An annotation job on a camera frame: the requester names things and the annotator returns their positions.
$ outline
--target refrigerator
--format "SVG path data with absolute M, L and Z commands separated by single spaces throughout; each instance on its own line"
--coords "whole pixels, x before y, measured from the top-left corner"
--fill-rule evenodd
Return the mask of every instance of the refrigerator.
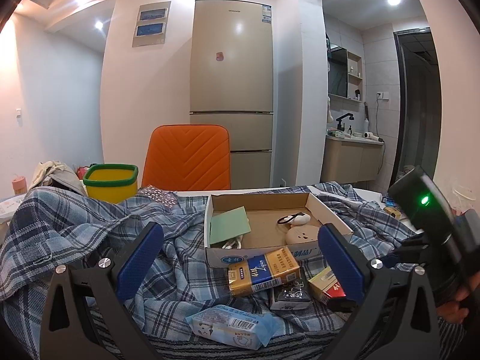
M 272 161 L 272 7 L 197 0 L 190 64 L 190 122 L 230 135 L 232 189 L 268 188 Z

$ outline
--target bathroom vanity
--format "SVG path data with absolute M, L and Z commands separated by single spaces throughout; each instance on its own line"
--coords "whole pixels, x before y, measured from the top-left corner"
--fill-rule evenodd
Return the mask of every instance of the bathroom vanity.
M 351 184 L 375 180 L 382 162 L 383 145 L 371 139 L 327 135 L 320 181 Z

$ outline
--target plaid cloth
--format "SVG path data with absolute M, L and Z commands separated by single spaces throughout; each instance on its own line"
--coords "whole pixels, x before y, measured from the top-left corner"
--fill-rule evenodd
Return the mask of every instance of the plaid cloth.
M 316 186 L 361 204 L 350 207 L 341 199 L 319 198 L 354 231 L 351 243 L 368 259 L 398 247 L 413 233 L 399 221 L 364 202 L 351 186 Z M 291 187 L 266 193 L 309 192 Z M 141 330 L 165 359 L 315 359 L 344 322 L 321 303 L 306 310 L 270 311 L 267 292 L 245 298 L 230 296 L 225 269 L 210 268 L 203 249 L 203 215 L 207 197 L 182 198 L 171 193 L 171 206 L 137 195 L 110 204 L 80 195 L 40 187 L 31 191 L 16 212 L 0 249 L 0 312 L 33 359 L 39 359 L 43 305 L 55 267 L 95 265 L 107 249 L 119 251 L 149 222 L 162 225 L 163 251 L 154 261 L 134 299 L 125 303 Z M 321 255 L 303 261 L 308 278 L 326 266 Z M 225 304 L 253 313 L 272 313 L 281 328 L 267 347 L 243 350 L 193 335 L 185 317 Z M 91 314 L 112 353 L 120 356 L 95 305 Z

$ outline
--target yellow trash bin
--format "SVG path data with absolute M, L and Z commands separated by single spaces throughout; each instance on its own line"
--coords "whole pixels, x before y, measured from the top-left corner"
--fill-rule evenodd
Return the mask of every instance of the yellow trash bin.
M 138 167 L 122 163 L 93 165 L 83 177 L 90 198 L 120 203 L 138 190 Z

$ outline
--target green notebook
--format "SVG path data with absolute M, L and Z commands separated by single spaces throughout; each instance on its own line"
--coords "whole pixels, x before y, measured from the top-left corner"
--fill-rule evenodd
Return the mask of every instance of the green notebook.
M 210 223 L 210 245 L 250 233 L 245 207 L 239 207 L 212 217 Z

